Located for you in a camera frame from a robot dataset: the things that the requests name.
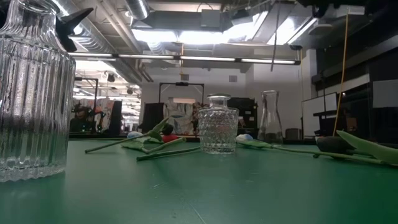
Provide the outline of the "white tulip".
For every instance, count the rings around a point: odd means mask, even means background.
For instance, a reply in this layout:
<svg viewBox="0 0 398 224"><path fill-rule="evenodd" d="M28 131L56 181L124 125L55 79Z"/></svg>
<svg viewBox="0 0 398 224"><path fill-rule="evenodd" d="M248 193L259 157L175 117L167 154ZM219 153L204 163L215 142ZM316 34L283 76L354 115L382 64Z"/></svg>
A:
<svg viewBox="0 0 398 224"><path fill-rule="evenodd" d="M338 154L338 153L332 153L332 152L298 150L298 149L285 148L282 146L275 146L275 145L272 145L272 144L269 144L269 143L266 143L263 141L249 139L247 134L238 135L236 137L236 142L245 147L252 147L252 148L261 149L261 150L274 149L274 150L285 151L285 152L311 154L313 157L329 156L329 157L335 157L335 158L339 158L339 159L348 159L348 160L352 160L352 161L366 162L366 163L370 163L370 164L387 165L387 163L384 161L381 161L378 159L371 159L371 158L367 158L367 157L350 156L350 155L346 155L346 154Z"/></svg>
<svg viewBox="0 0 398 224"><path fill-rule="evenodd" d="M152 148L152 149L146 149L145 148L145 143L149 140L154 140L159 143L160 145ZM176 138L168 142L164 142L162 140L162 136L158 132L153 132L149 131L146 134L138 133L138 132L132 132L127 135L126 141L121 143L122 147L125 147L127 149L133 149L137 151L141 151L145 154L152 154L157 151L161 151L165 149L166 147L169 147L174 144L180 144L186 142L186 138Z"/></svg>

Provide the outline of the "red tulip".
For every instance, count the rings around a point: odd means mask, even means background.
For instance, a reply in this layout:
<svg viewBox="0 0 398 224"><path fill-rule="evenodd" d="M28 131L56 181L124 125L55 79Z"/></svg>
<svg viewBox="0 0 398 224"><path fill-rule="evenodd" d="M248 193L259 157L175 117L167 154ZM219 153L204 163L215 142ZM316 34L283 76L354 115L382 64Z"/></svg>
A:
<svg viewBox="0 0 398 224"><path fill-rule="evenodd" d="M177 155L177 154L184 154L184 153L188 153L188 152L197 151L199 149L200 149L200 146L192 147L192 148L188 148L188 149L176 150L176 151L166 151L166 152L160 152L160 153L156 153L156 154L149 154L149 155L146 155L146 156L136 157L136 161L146 161L146 160L155 159L155 158L158 158L158 157L165 157L165 156L173 156L173 155Z"/></svg>
<svg viewBox="0 0 398 224"><path fill-rule="evenodd" d="M168 124L168 120L169 120L169 117L164 118L159 124L157 124L154 128L152 128L150 130L150 131L153 131L153 132L160 133L160 135L162 136L162 140L164 142L168 142L168 141L171 141L173 139L178 138L175 134L171 134L169 136L164 136L162 134L161 130L163 129L163 127L166 124ZM91 153L91 152L95 152L95 151L99 151L99 150L105 149L105 148L110 147L110 146L115 146L115 145L121 144L124 141L126 141L126 139L123 139L123 140L120 140L120 141L116 141L116 142L112 142L112 143L109 143L109 144L105 144L105 145L102 145L102 146L94 147L94 148L91 148L91 149L86 149L85 150L85 154L88 154L88 153Z"/></svg>

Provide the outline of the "ribbed clear glass vase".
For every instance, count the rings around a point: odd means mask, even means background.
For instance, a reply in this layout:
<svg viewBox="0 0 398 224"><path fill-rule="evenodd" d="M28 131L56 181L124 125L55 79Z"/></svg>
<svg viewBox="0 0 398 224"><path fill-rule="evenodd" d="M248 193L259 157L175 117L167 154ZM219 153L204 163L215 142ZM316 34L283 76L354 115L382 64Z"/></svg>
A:
<svg viewBox="0 0 398 224"><path fill-rule="evenodd" d="M0 28L0 182L65 170L75 60L52 0L11 0Z"/></svg>

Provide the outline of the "diamond pattern glass vase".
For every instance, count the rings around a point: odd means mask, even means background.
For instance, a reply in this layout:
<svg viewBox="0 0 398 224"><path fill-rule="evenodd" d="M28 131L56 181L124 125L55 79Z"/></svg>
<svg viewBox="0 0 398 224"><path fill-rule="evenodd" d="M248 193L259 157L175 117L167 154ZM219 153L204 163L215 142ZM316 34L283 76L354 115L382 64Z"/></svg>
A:
<svg viewBox="0 0 398 224"><path fill-rule="evenodd" d="M201 150L208 154L233 154L236 149L239 110L228 106L230 95L212 93L207 99L209 107L198 111Z"/></svg>

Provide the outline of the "slim smooth glass vase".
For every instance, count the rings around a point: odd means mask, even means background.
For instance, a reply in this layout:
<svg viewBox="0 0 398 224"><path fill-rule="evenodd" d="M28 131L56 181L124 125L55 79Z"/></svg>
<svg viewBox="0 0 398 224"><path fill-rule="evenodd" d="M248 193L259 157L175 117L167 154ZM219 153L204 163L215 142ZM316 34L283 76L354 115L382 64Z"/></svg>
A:
<svg viewBox="0 0 398 224"><path fill-rule="evenodd" d="M279 92L267 90L261 93L262 116L258 132L258 140L268 144L283 145L283 132L278 111Z"/></svg>

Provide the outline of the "background robot workstation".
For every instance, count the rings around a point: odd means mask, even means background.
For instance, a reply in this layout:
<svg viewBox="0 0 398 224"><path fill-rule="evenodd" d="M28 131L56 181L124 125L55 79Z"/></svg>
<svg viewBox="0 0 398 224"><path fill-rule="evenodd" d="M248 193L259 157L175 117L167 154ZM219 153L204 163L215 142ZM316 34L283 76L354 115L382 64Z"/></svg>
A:
<svg viewBox="0 0 398 224"><path fill-rule="evenodd" d="M101 90L110 89L110 86L100 86L97 78L75 78L71 134L112 136L120 133L122 102L100 95Z"/></svg>

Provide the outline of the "black standing panel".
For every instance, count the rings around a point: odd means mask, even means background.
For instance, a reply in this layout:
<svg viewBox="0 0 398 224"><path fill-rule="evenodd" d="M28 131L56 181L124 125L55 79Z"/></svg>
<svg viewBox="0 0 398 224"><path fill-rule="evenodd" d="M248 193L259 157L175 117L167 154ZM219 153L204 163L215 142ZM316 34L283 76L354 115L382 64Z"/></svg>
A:
<svg viewBox="0 0 398 224"><path fill-rule="evenodd" d="M141 123L143 133L150 131L164 118L163 103L146 103L144 106L144 115Z"/></svg>

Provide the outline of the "ceiling light strip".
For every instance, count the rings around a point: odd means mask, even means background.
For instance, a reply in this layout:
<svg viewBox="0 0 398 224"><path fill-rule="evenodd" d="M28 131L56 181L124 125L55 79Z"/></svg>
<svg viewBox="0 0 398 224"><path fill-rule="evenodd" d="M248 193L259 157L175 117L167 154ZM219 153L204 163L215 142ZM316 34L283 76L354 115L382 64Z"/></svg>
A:
<svg viewBox="0 0 398 224"><path fill-rule="evenodd" d="M132 58L149 60L190 60L204 62L228 62L228 63L257 63L257 64L276 64L276 65L300 65L299 60L277 60L267 58L237 58L237 57L204 57L186 55L152 55L152 54L104 54L104 53L70 53L72 57L92 57L92 58Z"/></svg>

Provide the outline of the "black cabinet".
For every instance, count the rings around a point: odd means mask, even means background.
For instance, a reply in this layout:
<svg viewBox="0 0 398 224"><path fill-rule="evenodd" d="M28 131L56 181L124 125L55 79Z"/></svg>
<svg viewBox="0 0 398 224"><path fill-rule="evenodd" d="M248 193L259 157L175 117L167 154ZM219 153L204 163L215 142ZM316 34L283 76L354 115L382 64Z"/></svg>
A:
<svg viewBox="0 0 398 224"><path fill-rule="evenodd" d="M257 127L258 105L255 99L232 97L228 100L228 107L239 110L238 134L248 134L257 139L259 131Z"/></svg>

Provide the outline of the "green table mat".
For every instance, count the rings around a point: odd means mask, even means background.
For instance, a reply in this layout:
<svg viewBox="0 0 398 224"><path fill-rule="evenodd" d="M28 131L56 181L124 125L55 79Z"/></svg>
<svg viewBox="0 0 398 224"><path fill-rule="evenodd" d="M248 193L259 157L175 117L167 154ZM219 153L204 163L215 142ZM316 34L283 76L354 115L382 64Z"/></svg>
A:
<svg viewBox="0 0 398 224"><path fill-rule="evenodd" d="M137 161L110 141L70 141L64 173L0 183L0 224L398 224L398 169L314 150Z"/></svg>

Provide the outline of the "small silver air duct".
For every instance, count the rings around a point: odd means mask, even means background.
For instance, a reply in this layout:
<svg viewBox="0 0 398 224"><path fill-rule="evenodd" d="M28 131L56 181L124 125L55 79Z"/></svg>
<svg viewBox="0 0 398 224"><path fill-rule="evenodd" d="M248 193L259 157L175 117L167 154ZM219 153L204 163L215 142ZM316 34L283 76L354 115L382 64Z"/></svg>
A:
<svg viewBox="0 0 398 224"><path fill-rule="evenodd" d="M135 20L143 20L150 14L146 0L125 0L128 11Z"/></svg>

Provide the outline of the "black gantry frame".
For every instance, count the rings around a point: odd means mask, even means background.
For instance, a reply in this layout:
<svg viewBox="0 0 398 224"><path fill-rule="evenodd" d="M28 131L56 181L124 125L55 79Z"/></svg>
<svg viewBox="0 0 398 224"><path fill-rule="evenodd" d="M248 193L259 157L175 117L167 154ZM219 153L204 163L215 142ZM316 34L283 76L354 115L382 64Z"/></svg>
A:
<svg viewBox="0 0 398 224"><path fill-rule="evenodd" d="M189 82L160 82L158 102L174 103L175 98L177 103L204 103L205 85Z"/></svg>

